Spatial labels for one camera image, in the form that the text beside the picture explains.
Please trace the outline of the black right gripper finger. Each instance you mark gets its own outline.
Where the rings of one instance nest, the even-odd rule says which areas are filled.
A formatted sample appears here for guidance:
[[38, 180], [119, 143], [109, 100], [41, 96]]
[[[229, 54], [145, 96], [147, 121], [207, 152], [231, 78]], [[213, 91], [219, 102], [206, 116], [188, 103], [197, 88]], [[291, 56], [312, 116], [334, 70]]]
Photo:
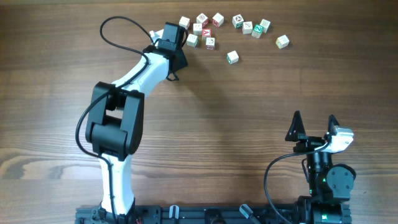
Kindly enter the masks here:
[[290, 128], [286, 134], [285, 141], [298, 142], [305, 141], [306, 139], [307, 135], [302, 122], [300, 111], [296, 111], [294, 113]]
[[336, 127], [339, 126], [339, 122], [333, 114], [328, 117], [328, 134], [336, 134]]

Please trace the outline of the white block green side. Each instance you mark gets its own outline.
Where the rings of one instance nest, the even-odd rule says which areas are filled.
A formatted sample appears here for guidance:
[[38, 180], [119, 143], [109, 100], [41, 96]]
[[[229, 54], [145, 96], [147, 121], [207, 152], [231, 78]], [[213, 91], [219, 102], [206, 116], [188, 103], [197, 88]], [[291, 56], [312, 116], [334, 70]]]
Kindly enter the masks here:
[[239, 60], [239, 55], [237, 51], [234, 50], [232, 52], [227, 53], [226, 58], [229, 64], [234, 64]]

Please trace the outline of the white block plain picture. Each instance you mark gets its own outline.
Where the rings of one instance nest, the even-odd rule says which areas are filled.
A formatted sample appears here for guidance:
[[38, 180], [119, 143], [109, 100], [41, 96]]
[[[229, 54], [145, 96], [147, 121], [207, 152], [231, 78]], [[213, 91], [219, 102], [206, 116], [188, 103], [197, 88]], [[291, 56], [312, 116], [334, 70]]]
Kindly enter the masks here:
[[251, 34], [253, 30], [253, 25], [251, 21], [243, 22], [242, 31], [243, 34]]

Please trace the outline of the green letter Z block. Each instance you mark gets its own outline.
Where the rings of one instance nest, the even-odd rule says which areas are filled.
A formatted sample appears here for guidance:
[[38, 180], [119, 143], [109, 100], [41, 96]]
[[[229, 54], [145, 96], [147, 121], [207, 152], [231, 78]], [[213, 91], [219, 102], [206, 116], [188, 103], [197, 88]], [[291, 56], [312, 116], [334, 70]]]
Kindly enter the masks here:
[[264, 32], [264, 27], [259, 24], [256, 24], [252, 29], [251, 35], [255, 38], [260, 38], [263, 32]]

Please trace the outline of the white block blue side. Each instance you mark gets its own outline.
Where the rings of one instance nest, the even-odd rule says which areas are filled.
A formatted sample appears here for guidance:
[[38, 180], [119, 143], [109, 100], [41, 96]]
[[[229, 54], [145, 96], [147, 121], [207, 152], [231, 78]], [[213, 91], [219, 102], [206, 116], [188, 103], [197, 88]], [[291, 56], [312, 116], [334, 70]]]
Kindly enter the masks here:
[[266, 19], [262, 19], [262, 21], [260, 22], [259, 25], [263, 28], [263, 30], [262, 30], [263, 33], [266, 33], [267, 30], [268, 30], [268, 28], [269, 28], [270, 25], [271, 25], [271, 22], [268, 21], [268, 20], [266, 20]]

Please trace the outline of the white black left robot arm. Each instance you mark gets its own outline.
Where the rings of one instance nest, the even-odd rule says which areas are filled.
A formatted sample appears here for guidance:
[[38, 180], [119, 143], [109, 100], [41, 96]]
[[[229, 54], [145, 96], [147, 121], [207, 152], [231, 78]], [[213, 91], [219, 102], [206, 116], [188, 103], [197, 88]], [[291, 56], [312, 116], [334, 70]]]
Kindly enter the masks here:
[[134, 209], [131, 159], [142, 139], [145, 98], [160, 82], [188, 65], [183, 52], [186, 28], [167, 22], [150, 38], [152, 43], [140, 51], [140, 61], [125, 76], [95, 85], [85, 113], [85, 137], [103, 176], [100, 210], [107, 217], [126, 219]]

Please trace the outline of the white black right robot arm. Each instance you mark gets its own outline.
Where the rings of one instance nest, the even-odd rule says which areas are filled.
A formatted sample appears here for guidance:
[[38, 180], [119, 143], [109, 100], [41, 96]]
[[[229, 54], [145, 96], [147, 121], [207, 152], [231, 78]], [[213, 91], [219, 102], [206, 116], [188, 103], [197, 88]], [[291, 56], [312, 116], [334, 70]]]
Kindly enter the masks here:
[[328, 130], [323, 137], [308, 136], [300, 112], [294, 113], [285, 140], [296, 143], [294, 152], [306, 153], [302, 167], [310, 195], [300, 196], [294, 203], [292, 223], [352, 222], [347, 201], [356, 173], [350, 166], [334, 164], [332, 155], [347, 149], [353, 139], [353, 131], [340, 126], [333, 115], [328, 118]]

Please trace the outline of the white block green edge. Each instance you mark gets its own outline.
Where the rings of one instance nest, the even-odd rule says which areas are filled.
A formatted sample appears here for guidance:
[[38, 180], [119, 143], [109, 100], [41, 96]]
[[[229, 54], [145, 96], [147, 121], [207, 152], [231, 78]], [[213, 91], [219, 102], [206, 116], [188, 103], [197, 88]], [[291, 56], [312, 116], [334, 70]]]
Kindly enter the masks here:
[[189, 34], [187, 37], [186, 44], [191, 47], [196, 47], [198, 44], [198, 36], [194, 34]]

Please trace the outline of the plain white wooden block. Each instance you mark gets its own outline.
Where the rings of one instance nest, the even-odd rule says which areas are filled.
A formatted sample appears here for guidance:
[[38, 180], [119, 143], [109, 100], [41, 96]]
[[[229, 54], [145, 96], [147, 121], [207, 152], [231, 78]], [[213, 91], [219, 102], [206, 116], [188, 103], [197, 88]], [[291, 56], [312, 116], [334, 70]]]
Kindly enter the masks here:
[[197, 36], [201, 36], [202, 35], [202, 24], [201, 23], [194, 23], [193, 25], [193, 34], [197, 35]]

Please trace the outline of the red letter A block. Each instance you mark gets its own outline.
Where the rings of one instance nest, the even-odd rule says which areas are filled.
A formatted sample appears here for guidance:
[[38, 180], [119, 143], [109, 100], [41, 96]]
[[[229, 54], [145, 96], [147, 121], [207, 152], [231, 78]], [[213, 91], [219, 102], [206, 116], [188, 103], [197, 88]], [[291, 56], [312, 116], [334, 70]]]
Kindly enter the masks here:
[[208, 37], [211, 37], [211, 29], [202, 29], [202, 40], [205, 41]]

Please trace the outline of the white block red number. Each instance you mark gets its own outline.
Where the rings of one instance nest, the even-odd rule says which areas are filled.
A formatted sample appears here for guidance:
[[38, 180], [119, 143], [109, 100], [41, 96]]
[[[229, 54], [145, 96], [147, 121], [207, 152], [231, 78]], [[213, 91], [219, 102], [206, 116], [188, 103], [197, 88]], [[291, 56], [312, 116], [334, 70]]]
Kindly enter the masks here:
[[215, 49], [215, 38], [207, 37], [205, 46], [206, 46], [207, 50], [214, 50]]

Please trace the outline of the white block red letter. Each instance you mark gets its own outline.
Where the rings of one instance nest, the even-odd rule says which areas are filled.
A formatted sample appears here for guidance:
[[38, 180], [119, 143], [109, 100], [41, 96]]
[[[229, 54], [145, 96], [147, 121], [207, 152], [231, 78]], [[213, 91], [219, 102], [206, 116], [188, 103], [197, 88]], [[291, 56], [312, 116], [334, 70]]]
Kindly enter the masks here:
[[224, 16], [217, 12], [212, 18], [212, 24], [216, 27], [220, 27], [224, 22]]

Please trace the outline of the white block green panda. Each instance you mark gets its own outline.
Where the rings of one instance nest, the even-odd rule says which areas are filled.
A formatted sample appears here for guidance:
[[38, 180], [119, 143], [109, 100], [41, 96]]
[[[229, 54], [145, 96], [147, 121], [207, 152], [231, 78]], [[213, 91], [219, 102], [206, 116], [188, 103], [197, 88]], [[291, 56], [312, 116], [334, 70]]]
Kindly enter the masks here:
[[241, 14], [235, 15], [232, 18], [232, 23], [233, 23], [235, 29], [242, 27], [243, 22], [244, 22], [244, 19]]

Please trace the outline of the white block yellow side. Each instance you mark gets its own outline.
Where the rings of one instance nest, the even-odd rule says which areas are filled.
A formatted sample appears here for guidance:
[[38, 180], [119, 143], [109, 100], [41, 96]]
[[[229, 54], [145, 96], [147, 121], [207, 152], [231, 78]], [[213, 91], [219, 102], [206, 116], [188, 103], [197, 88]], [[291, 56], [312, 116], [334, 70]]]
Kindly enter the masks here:
[[276, 45], [278, 46], [279, 49], [283, 49], [284, 47], [288, 46], [290, 40], [286, 35], [282, 35], [277, 38], [276, 40]]

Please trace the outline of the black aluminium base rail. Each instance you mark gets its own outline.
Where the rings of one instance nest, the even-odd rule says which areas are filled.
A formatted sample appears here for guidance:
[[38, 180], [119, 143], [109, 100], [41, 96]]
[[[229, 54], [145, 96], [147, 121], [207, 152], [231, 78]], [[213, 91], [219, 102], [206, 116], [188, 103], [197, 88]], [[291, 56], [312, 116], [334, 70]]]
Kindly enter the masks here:
[[276, 210], [270, 206], [250, 207], [183, 207], [172, 205], [135, 206], [126, 215], [112, 215], [100, 206], [81, 207], [76, 210], [75, 223], [342, 223], [352, 222], [348, 205], [282, 205]]

